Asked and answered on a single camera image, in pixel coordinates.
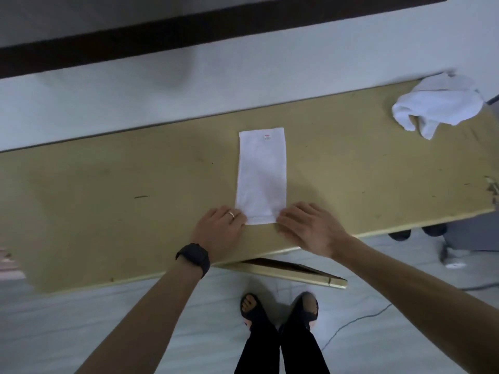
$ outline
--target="cable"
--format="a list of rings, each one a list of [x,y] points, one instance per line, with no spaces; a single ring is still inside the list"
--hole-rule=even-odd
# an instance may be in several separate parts
[[[481,291],[481,290],[492,289],[493,287],[499,287],[499,282],[493,282],[493,283],[489,283],[489,284],[481,285],[481,286],[476,286],[476,287],[464,287],[464,288],[460,288],[459,290],[466,291],[466,292],[467,291]],[[348,327],[350,324],[353,324],[353,323],[355,323],[359,320],[362,320],[362,319],[375,318],[376,316],[379,316],[382,313],[384,313],[387,309],[390,308],[390,306],[393,306],[393,304],[390,303],[388,306],[386,306],[384,309],[382,309],[380,312],[377,312],[376,314],[361,316],[361,317],[354,319],[354,320],[348,322],[347,324],[341,326],[340,328],[338,328],[338,330],[333,334],[333,336],[328,340],[326,345],[324,345],[324,347],[320,351],[324,352],[324,349],[327,348],[329,343],[336,337],[338,332],[340,332],[343,328]]]

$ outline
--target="sandal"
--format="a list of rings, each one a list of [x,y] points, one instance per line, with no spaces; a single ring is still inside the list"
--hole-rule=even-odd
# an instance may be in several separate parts
[[[315,305],[317,307],[317,314],[306,311],[305,308],[303,307],[303,296],[306,294],[310,294],[311,296],[314,297],[315,299]],[[317,302],[317,298],[315,298],[315,295],[312,293],[305,291],[301,293],[298,298],[295,300],[295,304],[293,307],[293,310],[291,311],[290,317],[288,318],[289,320],[299,320],[305,325],[305,328],[310,331],[310,322],[314,322],[317,320],[319,316],[319,302]]]
[[[244,300],[246,299],[246,297],[248,295],[251,295],[255,299],[255,301],[257,302],[257,305],[254,306],[248,312],[244,312],[242,310],[242,303],[244,302]],[[241,302],[240,302],[239,308],[241,310],[242,317],[245,318],[246,320],[249,320],[251,322],[251,326],[249,327],[250,331],[251,331],[251,329],[253,328],[253,326],[255,324],[260,325],[260,324],[270,323],[271,322],[268,319],[267,313],[265,312],[264,307],[261,305],[260,300],[253,293],[246,293],[245,295],[243,295],[243,297],[241,298]]]

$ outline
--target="white cloth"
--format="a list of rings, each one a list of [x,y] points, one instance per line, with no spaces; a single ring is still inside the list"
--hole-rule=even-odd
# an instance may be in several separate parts
[[[392,112],[407,131],[414,131],[409,115],[419,117],[419,131],[431,139],[439,123],[457,125],[477,115],[483,106],[473,80],[442,73],[421,81],[410,93],[399,97]]]
[[[284,129],[239,133],[239,174],[235,207],[247,224],[275,223],[286,207],[286,139]]]

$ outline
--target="person's left hand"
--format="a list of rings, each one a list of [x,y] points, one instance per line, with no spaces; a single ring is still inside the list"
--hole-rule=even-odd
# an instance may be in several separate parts
[[[246,221],[246,215],[241,210],[227,206],[212,208],[194,228],[191,243],[199,244],[208,251],[211,263],[220,261],[227,251],[234,247]]]

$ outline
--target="tiled floor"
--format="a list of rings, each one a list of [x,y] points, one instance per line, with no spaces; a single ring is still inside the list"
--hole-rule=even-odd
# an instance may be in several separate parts
[[[376,249],[459,287],[499,282],[499,254],[476,254],[462,270],[440,264],[439,238],[420,230],[403,243],[388,236],[366,239]],[[261,295],[269,314],[282,320],[302,291],[315,292],[319,320],[313,332],[333,373],[461,373],[389,302],[352,272],[333,261],[295,251],[279,259],[299,262],[349,281],[346,290],[253,277],[212,269],[199,283],[179,323],[158,373],[231,373],[249,335],[239,314],[240,296]],[[35,295],[24,281],[0,283],[0,372],[60,374],[76,370],[154,280],[53,297]],[[473,295],[499,307],[499,289]]]

